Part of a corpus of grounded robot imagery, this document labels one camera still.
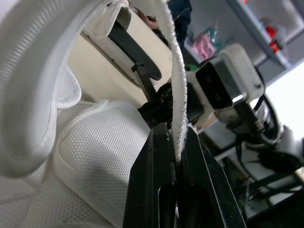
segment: white padding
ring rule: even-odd
[[[56,175],[116,227],[122,227],[131,167],[150,128],[131,105],[98,103],[59,135]]]
[[[107,0],[14,0],[0,8],[0,174],[26,176],[48,157],[57,108],[81,91],[67,66],[83,26]]]

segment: black cable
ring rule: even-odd
[[[274,146],[277,144],[277,142],[280,140],[280,127],[279,127],[279,121],[276,115],[275,110],[273,109],[273,106],[271,104],[271,102],[269,101],[269,99],[267,98],[266,95],[262,95],[261,98],[263,99],[263,101],[266,103],[269,112],[270,112],[270,116],[271,119],[273,121],[274,127],[274,136],[272,138],[268,138],[264,133],[261,133],[258,138],[260,141],[262,141],[263,143],[269,145],[269,146]]]
[[[259,75],[259,77],[260,77],[260,79],[261,79],[261,81],[262,81],[262,83],[263,83],[263,86],[265,87],[264,79],[263,79],[263,77],[262,77],[262,75],[261,75],[261,73],[259,72],[259,70],[258,70],[257,67],[256,67],[256,71],[257,71],[257,74]],[[254,110],[257,111],[257,110],[261,107],[262,103],[263,103],[263,97],[261,96],[261,97],[259,98],[259,100],[258,100],[256,106],[254,107]]]
[[[251,177],[254,181],[256,181],[261,187],[264,187],[270,191],[277,191],[276,189],[273,189],[267,185],[264,185],[262,183],[260,183],[258,181],[257,178],[255,178],[250,172],[249,170],[245,167],[244,163],[242,162],[242,140],[240,138],[237,138],[236,139],[236,153],[237,153],[237,160],[238,162],[240,163],[241,167],[243,168],[243,170],[249,175],[249,177]],[[290,190],[290,191],[281,191],[281,192],[278,192],[278,193],[297,193],[301,190]]]

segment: black plastic part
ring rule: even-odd
[[[187,83],[187,115],[189,122],[204,114],[204,106],[200,103],[199,97],[195,93],[192,84]],[[159,123],[167,123],[168,128],[172,122],[173,116],[173,96],[171,83],[164,84],[157,91],[157,100],[154,103],[145,103],[138,111],[150,127]]]
[[[191,123],[193,120],[204,114],[204,106],[200,103],[199,97],[191,83],[187,83],[187,89],[187,115],[188,120]]]
[[[118,22],[114,23],[113,28],[109,34],[109,38],[134,63],[143,62],[147,73],[152,79],[159,81],[162,78],[162,74],[156,64]]]
[[[161,123],[151,130],[131,169],[123,228],[172,228],[175,183],[174,154]]]
[[[223,82],[211,63],[205,64],[196,72],[196,79],[214,109],[222,109],[233,105]]]
[[[304,191],[279,202],[246,221],[248,228],[302,228],[304,224]]]
[[[150,80],[150,75],[146,71],[145,65],[141,63],[135,63],[131,68],[133,72],[136,71],[139,77],[139,84],[141,85],[145,96],[147,97],[150,103],[157,101],[156,91],[154,85]]]
[[[246,227],[222,167],[191,128],[177,180],[182,227]]]
[[[284,152],[262,152],[258,154],[258,158],[261,165],[277,173],[293,173],[303,167],[303,163],[296,156]]]

